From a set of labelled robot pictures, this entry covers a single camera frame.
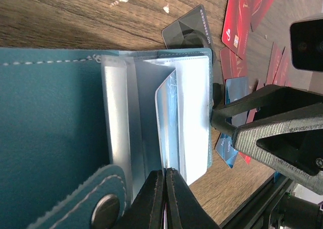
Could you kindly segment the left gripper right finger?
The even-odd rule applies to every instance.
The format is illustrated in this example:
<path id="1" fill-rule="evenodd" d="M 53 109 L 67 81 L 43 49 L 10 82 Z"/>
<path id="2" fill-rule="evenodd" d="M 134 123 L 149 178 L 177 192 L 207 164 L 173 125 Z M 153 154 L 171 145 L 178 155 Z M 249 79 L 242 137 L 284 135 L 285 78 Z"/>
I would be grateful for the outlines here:
<path id="1" fill-rule="evenodd" d="M 166 169 L 165 182 L 168 228 L 219 228 L 176 169 Z"/>

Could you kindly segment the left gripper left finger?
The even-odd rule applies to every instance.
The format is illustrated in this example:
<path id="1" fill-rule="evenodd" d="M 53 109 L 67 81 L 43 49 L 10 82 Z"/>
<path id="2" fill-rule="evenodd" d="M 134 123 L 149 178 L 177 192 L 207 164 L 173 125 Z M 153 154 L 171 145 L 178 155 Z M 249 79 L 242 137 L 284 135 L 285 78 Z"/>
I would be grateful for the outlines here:
<path id="1" fill-rule="evenodd" d="M 164 182 L 165 177 L 161 170 L 150 172 L 131 207 L 113 228 L 162 228 Z"/>

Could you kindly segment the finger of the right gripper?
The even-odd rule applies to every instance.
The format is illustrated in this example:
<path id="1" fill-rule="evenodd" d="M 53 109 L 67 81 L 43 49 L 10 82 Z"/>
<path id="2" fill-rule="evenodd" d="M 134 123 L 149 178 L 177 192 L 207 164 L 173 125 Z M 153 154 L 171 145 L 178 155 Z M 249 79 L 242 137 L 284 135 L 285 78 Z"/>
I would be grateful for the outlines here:
<path id="1" fill-rule="evenodd" d="M 233 134 L 234 147 L 322 195 L 322 118 L 255 121 Z"/>
<path id="2" fill-rule="evenodd" d="M 211 126 L 222 133 L 233 133 L 237 128 L 228 119 L 241 113 L 259 109 L 255 114 L 257 121 L 274 118 L 274 121 L 286 120 L 289 113 L 296 112 L 309 115 L 305 110 L 314 106 L 322 114 L 322 94 L 292 87 L 266 85 L 259 90 L 244 96 L 230 104 L 212 110 Z"/>

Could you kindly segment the blue card with grey stripe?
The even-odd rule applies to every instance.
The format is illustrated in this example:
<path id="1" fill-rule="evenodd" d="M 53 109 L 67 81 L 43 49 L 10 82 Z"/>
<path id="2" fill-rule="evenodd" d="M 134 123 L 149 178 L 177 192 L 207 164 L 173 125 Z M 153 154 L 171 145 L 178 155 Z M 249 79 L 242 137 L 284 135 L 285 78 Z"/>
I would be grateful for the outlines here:
<path id="1" fill-rule="evenodd" d="M 180 170 L 176 71 L 172 71 L 157 88 L 155 109 L 162 167 Z"/>

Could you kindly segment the teal leather card holder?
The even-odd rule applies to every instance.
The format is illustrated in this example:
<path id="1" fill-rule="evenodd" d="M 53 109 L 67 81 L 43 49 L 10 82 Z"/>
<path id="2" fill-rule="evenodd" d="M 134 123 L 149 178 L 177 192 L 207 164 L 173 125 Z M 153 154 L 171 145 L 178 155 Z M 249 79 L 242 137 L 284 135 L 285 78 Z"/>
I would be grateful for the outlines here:
<path id="1" fill-rule="evenodd" d="M 180 170 L 211 159 L 212 52 L 1 49 L 1 228 L 113 228 L 162 167 L 155 92 L 176 71 Z M 166 182 L 164 219 L 167 227 Z"/>

